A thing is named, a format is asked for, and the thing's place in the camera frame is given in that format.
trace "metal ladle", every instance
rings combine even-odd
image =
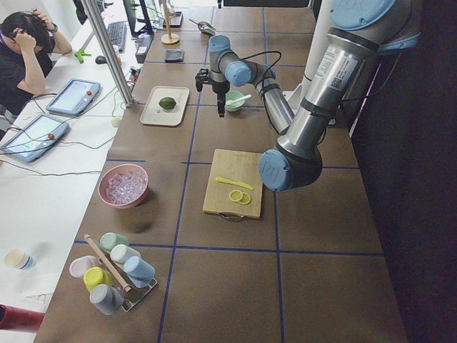
[[[209,36],[215,36],[217,34],[216,29],[210,23],[206,21],[193,20],[191,18],[189,18],[189,20],[197,24],[197,27],[202,34],[208,34]]]

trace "black hair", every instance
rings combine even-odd
[[[3,35],[14,39],[16,28],[23,29],[27,34],[34,37],[37,46],[42,46],[46,53],[52,52],[51,40],[46,23],[32,12],[14,12],[7,16],[1,24]]]

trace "black keyboard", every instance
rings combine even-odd
[[[113,45],[119,47],[119,52],[123,52],[126,47],[126,34],[127,34],[127,25],[125,21],[115,21],[114,23],[108,24],[109,38]]]

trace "person's arm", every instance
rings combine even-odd
[[[38,9],[34,10],[34,14],[37,17],[39,17],[42,21],[44,21],[44,23],[46,24],[46,28],[54,36],[54,41],[56,42],[56,46],[54,47],[54,50],[52,52],[55,52],[57,54],[69,54],[73,50],[70,42],[65,37],[65,35],[62,34],[60,31],[53,32],[56,29],[56,27],[54,26],[52,21],[49,19],[47,14],[42,11],[39,11]]]
[[[46,80],[36,59],[34,51],[36,40],[29,34],[24,33],[22,29],[16,30],[16,38],[14,40],[21,48],[22,58],[26,67],[24,80],[20,81],[17,87],[32,94],[44,94],[46,92]]]

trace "white table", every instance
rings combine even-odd
[[[109,13],[122,14],[123,9],[119,11],[113,8]],[[119,19],[108,16],[105,20],[110,22]],[[87,21],[71,42],[74,52],[83,46],[90,34],[91,27]],[[129,36],[127,39],[126,50],[121,55],[125,75],[131,66],[141,66],[135,60],[134,43]],[[122,117],[124,114],[122,98],[116,92],[108,65],[95,64],[95,58],[101,54],[96,37],[85,51],[92,56],[85,56],[82,64],[73,53],[57,61],[46,78],[46,92],[58,92],[71,78],[100,82],[101,92],[94,100],[97,105],[84,115],[69,120],[70,130],[62,142],[82,142],[92,147],[105,142],[107,144],[90,149],[80,144],[59,142],[31,164],[10,156],[0,156],[4,161],[43,174],[95,172],[43,177],[7,163],[0,166],[0,257],[3,259],[11,249],[20,248],[36,260],[34,268],[26,271],[11,269],[0,263],[0,304],[46,311],[106,160],[110,139],[116,135],[117,128],[111,125],[112,116]],[[44,109],[51,99],[45,96],[38,99],[37,103]],[[24,127],[40,112],[40,108],[30,101],[14,125]],[[13,135],[14,131],[10,130],[1,143]],[[35,334],[0,330],[0,342],[32,342],[34,337]]]

